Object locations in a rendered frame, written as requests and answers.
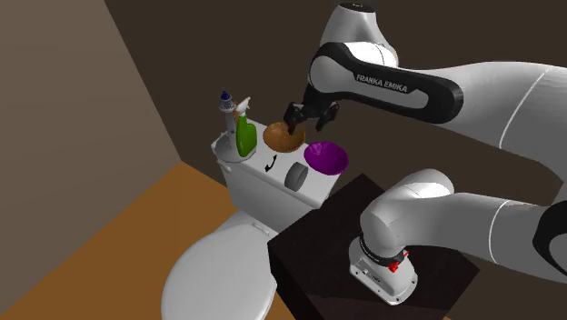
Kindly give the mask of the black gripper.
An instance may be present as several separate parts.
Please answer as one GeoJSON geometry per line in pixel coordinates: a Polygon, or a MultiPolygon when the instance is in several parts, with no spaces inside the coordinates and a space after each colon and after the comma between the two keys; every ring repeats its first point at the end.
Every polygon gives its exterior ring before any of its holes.
{"type": "Polygon", "coordinates": [[[283,115],[289,135],[293,135],[296,127],[306,118],[318,118],[315,130],[321,132],[323,128],[335,120],[340,105],[337,102],[326,100],[312,85],[307,85],[300,104],[290,103],[283,115]]]}

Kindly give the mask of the brown bowl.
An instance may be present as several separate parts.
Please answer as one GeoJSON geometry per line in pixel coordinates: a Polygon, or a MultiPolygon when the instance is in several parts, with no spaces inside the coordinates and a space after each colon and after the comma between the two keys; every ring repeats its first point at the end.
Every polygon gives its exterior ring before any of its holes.
{"type": "Polygon", "coordinates": [[[278,153],[291,153],[300,148],[305,142],[305,131],[296,128],[292,135],[288,132],[285,122],[277,122],[268,125],[263,132],[265,144],[278,153]]]}

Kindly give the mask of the purple bowl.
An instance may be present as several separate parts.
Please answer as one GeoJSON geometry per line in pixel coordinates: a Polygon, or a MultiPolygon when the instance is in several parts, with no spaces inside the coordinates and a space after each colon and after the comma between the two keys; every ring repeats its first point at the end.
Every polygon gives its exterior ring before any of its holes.
{"type": "Polygon", "coordinates": [[[339,175],[349,165],[346,151],[332,142],[309,144],[303,152],[303,157],[313,170],[324,175],[339,175]]]}

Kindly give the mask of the grey cylinder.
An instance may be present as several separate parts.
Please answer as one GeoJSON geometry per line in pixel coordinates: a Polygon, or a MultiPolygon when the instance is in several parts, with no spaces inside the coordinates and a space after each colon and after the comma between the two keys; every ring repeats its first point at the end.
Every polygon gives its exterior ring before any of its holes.
{"type": "Polygon", "coordinates": [[[291,165],[284,179],[284,186],[297,192],[302,186],[308,175],[308,167],[295,162],[291,165]]]}

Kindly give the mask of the green spray bottle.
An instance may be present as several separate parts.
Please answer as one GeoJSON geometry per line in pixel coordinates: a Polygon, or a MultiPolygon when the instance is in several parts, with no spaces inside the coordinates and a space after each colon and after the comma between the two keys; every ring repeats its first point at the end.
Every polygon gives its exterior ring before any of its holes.
{"type": "Polygon", "coordinates": [[[246,111],[251,97],[246,97],[237,107],[235,142],[239,156],[247,157],[257,146],[257,131],[254,124],[248,122],[246,111]]]}

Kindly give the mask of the grey tower figure blue top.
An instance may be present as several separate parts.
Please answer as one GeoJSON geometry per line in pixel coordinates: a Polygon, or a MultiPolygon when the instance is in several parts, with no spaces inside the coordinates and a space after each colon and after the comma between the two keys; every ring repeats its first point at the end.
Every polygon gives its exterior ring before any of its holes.
{"type": "Polygon", "coordinates": [[[213,147],[214,154],[221,160],[229,163],[239,163],[245,161],[255,152],[255,149],[247,157],[241,157],[238,154],[235,142],[237,113],[236,107],[240,104],[236,103],[232,96],[223,90],[220,96],[219,110],[224,113],[226,131],[220,135],[213,147]]]}

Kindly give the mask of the dark robot stand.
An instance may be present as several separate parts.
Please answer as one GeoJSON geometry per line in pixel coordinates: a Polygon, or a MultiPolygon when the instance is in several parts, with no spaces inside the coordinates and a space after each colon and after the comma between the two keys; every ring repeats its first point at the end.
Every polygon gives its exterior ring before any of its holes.
{"type": "Polygon", "coordinates": [[[383,190],[366,175],[267,244],[277,292],[295,320],[443,320],[479,272],[461,253],[409,247],[415,291],[389,306],[350,273],[348,249],[361,233],[359,215],[383,190]]]}

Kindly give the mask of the white toilet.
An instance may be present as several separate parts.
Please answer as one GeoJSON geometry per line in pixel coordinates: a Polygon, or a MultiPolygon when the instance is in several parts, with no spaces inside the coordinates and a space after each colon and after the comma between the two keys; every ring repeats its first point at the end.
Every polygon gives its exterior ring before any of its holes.
{"type": "Polygon", "coordinates": [[[291,153],[272,150],[263,140],[267,126],[256,126],[258,144],[245,161],[216,158],[237,210],[178,258],[164,284],[162,320],[264,320],[268,314],[277,287],[268,242],[319,208],[337,178],[306,163],[305,142],[291,153]],[[295,162],[308,167],[297,192],[284,186],[295,162]]]}

